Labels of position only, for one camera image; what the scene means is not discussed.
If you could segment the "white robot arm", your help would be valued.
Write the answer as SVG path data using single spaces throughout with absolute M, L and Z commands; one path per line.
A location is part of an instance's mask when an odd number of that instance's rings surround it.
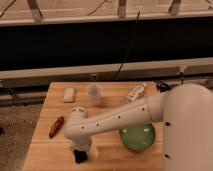
M 75 107 L 64 136 L 85 151 L 96 134 L 159 122 L 163 171 L 213 171 L 213 92 L 199 84 L 182 84 L 92 117 Z

